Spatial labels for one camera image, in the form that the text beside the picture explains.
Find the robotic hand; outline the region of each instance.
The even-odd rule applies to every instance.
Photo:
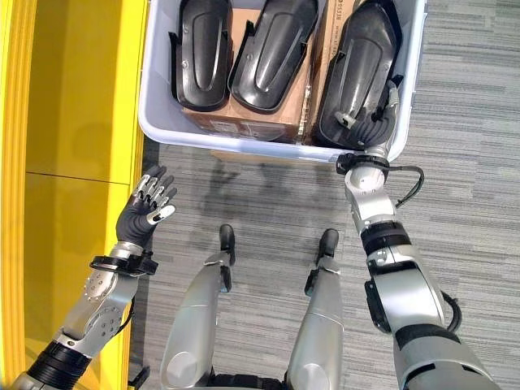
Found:
[[[80,300],[69,312],[53,341],[34,364],[11,386],[15,390],[68,390],[84,374],[90,361],[123,325],[123,312],[137,290],[139,276],[153,275],[157,263],[145,250],[158,223],[175,212],[169,201],[177,189],[173,176],[163,179],[165,167],[150,168],[139,181],[119,215],[118,242],[109,256],[97,256],[90,266]]]

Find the black molded cover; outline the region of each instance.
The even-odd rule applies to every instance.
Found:
[[[401,40],[392,0],[368,0],[347,19],[338,53],[327,70],[314,133],[319,143],[353,150],[369,146],[358,143],[360,134],[341,124],[335,114],[361,122],[379,116]]]
[[[228,100],[231,4],[228,0],[182,0],[179,15],[179,33],[170,32],[171,92],[191,110],[217,110]]]
[[[256,27],[247,23],[229,78],[233,97],[260,113],[280,108],[318,18],[317,0],[267,0]]]

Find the silver metal joint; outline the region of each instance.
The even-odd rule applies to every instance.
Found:
[[[131,255],[141,256],[142,253],[143,249],[139,245],[127,241],[118,241],[110,251],[110,256],[113,258],[129,258]]]

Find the black rubber joint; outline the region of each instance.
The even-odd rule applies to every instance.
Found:
[[[28,369],[34,379],[60,390],[70,390],[84,374],[90,359],[55,341],[47,345]]]
[[[452,333],[447,329],[444,329],[443,327],[439,327],[430,323],[408,325],[396,331],[397,345],[399,345],[399,349],[401,350],[410,341],[420,339],[421,337],[444,337],[445,339],[455,341],[458,344],[461,343],[461,341],[459,340],[457,335],[455,335],[455,333]]]
[[[361,240],[367,256],[388,246],[411,244],[405,228],[398,222],[375,223],[361,233]]]

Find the gray carpet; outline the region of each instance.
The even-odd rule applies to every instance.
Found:
[[[504,390],[520,388],[520,5],[517,0],[432,0],[409,140],[398,163],[424,168],[423,191],[401,220],[440,287],[458,297],[459,336]],[[219,303],[218,372],[281,378],[307,298],[318,239],[340,231],[344,298],[342,388],[397,388],[391,339],[365,303],[365,256],[332,169],[220,162],[207,150],[148,142],[176,176],[177,213],[154,237],[158,274],[143,279],[133,321],[132,373],[158,368],[183,293],[236,230],[232,293]],[[413,183],[392,175],[395,198]]]

